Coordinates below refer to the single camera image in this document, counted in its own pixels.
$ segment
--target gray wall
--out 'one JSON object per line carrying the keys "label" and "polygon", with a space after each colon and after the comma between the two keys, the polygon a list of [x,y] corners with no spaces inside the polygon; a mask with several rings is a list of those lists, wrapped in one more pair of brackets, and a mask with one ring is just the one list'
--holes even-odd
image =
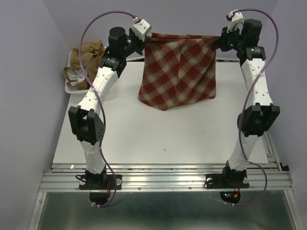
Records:
{"label": "gray wall", "polygon": [[[306,9],[306,0],[279,1],[272,16],[279,26],[280,45],[266,75],[270,95],[274,103],[281,107],[281,114],[270,129],[270,134],[283,164],[289,165],[295,197],[307,228]],[[270,56],[275,35],[269,23],[264,37]]]}
{"label": "gray wall", "polygon": [[27,229],[67,105],[68,48],[41,0],[0,7],[0,228]]}
{"label": "gray wall", "polygon": [[[66,44],[79,44],[86,25],[96,16],[110,10],[125,10],[137,14],[152,25],[152,32],[169,34],[220,35],[228,25],[226,15],[235,9],[257,8],[272,13],[278,0],[43,0]],[[247,13],[265,23],[266,17]],[[126,30],[131,26],[126,15],[108,15],[88,30],[87,41],[100,39],[107,44],[108,31],[114,26]],[[234,52],[219,54],[235,57]]]}

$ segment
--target plaid cloth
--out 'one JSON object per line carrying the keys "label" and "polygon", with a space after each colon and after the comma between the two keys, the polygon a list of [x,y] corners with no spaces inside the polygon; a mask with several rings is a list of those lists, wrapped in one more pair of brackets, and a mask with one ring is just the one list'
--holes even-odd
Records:
{"label": "plaid cloth", "polygon": [[215,97],[218,36],[153,33],[145,47],[139,100],[156,109]]}

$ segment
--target white table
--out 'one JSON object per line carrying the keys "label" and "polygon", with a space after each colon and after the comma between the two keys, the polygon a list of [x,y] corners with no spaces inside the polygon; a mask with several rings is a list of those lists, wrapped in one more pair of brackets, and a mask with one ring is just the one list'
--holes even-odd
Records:
{"label": "white table", "polygon": [[[128,63],[104,103],[106,134],[102,148],[108,162],[226,163],[237,141],[236,120],[247,94],[239,64],[216,64],[215,99],[167,111],[138,101],[142,71],[143,63]],[[67,110],[82,97],[84,94],[71,95]],[[250,160],[268,163],[266,151],[259,141]],[[53,163],[85,163],[67,113]]]}

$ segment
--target white basket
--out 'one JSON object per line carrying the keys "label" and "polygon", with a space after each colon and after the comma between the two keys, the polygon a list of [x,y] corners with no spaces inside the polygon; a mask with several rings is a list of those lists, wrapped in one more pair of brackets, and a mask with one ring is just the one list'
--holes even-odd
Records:
{"label": "white basket", "polygon": [[[67,67],[71,66],[70,59],[71,59],[71,52],[69,52],[69,55],[68,55]],[[88,90],[78,90],[76,88],[69,87],[67,86],[67,83],[68,83],[68,80],[65,78],[65,92],[66,93],[77,94],[77,93],[87,93],[88,92]]]}

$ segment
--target cable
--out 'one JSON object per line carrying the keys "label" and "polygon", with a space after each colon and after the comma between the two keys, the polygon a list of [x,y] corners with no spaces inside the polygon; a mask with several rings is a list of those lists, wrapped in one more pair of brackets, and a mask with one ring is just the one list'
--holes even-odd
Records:
{"label": "cable", "polygon": [[239,120],[239,128],[238,128],[239,129],[239,142],[240,142],[240,147],[241,147],[243,156],[244,156],[244,158],[246,159],[246,161],[248,163],[253,164],[253,165],[257,166],[258,168],[260,168],[261,171],[263,172],[263,175],[264,175],[264,178],[265,178],[264,188],[263,188],[261,194],[256,199],[254,199],[254,200],[252,200],[250,202],[247,202],[247,203],[243,203],[243,204],[232,204],[233,206],[240,206],[240,207],[246,206],[246,205],[251,205],[251,204],[257,202],[258,200],[260,200],[263,197],[263,195],[264,195],[264,193],[265,193],[265,191],[267,189],[267,186],[268,186],[268,176],[267,176],[266,172],[264,171],[264,169],[259,164],[249,161],[247,156],[246,156],[246,153],[245,153],[244,147],[243,147],[243,143],[242,143],[241,131],[242,131],[242,125],[243,125],[245,109],[246,109],[246,106],[248,104],[248,99],[249,99],[249,97],[250,97],[250,95],[251,95],[251,93],[252,93],[252,91],[254,89],[254,86],[256,85],[256,83],[258,81],[258,79],[260,78],[262,73],[265,71],[265,69],[271,64],[272,60],[274,59],[274,57],[276,55],[277,48],[278,48],[278,44],[279,44],[279,31],[278,31],[277,24],[274,21],[274,19],[268,13],[266,13],[266,12],[264,12],[262,10],[257,10],[257,9],[241,9],[241,10],[234,11],[233,15],[235,13],[237,13],[237,12],[245,12],[245,11],[259,12],[259,13],[262,13],[262,14],[266,15],[270,19],[270,21],[273,23],[273,26],[274,26],[275,31],[276,31],[276,44],[275,44],[275,49],[274,49],[274,52],[273,52],[271,58],[269,59],[268,63],[266,63],[264,65],[262,70],[259,72],[258,76],[255,78],[254,82],[252,83],[252,85],[251,85],[251,87],[250,87],[250,89],[248,91],[248,94],[247,94],[246,99],[244,101],[241,117],[240,117],[240,120]]}
{"label": "cable", "polygon": [[[80,67],[81,67],[82,73],[83,73],[84,76],[85,76],[85,79],[86,79],[87,83],[90,85],[90,87],[93,89],[93,91],[94,91],[94,93],[95,93],[95,95],[96,95],[96,98],[97,98],[97,100],[98,100],[98,103],[99,103],[99,106],[100,106],[100,109],[101,109],[101,112],[102,112],[102,115],[103,115],[103,120],[104,120],[104,124],[105,124],[105,125],[106,125],[106,114],[105,114],[104,108],[103,108],[103,106],[102,106],[102,102],[101,102],[101,100],[100,100],[99,94],[98,94],[98,92],[96,91],[94,85],[91,83],[90,79],[88,78],[88,76],[87,76],[87,74],[85,73],[85,70],[84,70],[84,68],[83,68],[82,58],[81,58],[81,47],[82,47],[82,43],[83,43],[84,36],[85,36],[85,34],[86,34],[88,28],[89,28],[97,19],[99,19],[99,18],[101,18],[101,17],[103,17],[103,16],[105,16],[105,15],[112,14],[112,13],[122,13],[122,14],[126,14],[126,15],[128,15],[128,16],[131,16],[132,18],[135,18],[135,16],[134,16],[133,14],[131,14],[131,13],[129,13],[129,12],[125,12],[125,11],[109,11],[109,12],[106,12],[106,13],[103,13],[103,14],[98,15],[97,17],[95,17],[95,18],[87,25],[86,29],[84,30],[84,32],[83,32],[83,34],[82,34],[82,36],[81,36],[80,46],[79,46],[79,62],[80,62]],[[94,203],[93,203],[92,205],[95,205],[95,206],[97,206],[97,207],[107,207],[107,206],[112,202],[112,200],[113,200],[114,197],[115,197],[115,194],[116,194],[116,184],[117,184],[117,183],[116,183],[116,175],[115,175],[113,169],[111,168],[111,166],[110,166],[110,165],[108,164],[108,162],[106,161],[106,159],[105,159],[105,157],[104,157],[104,155],[103,155],[101,146],[102,146],[102,140],[101,140],[100,143],[99,143],[100,155],[101,155],[103,161],[105,162],[106,166],[109,168],[109,170],[111,171],[111,173],[112,173],[112,175],[113,175],[115,187],[114,187],[114,193],[113,193],[111,199],[108,200],[108,202],[106,202],[104,205],[101,205],[101,206],[98,206],[98,205],[96,205],[96,204],[94,204]]]}

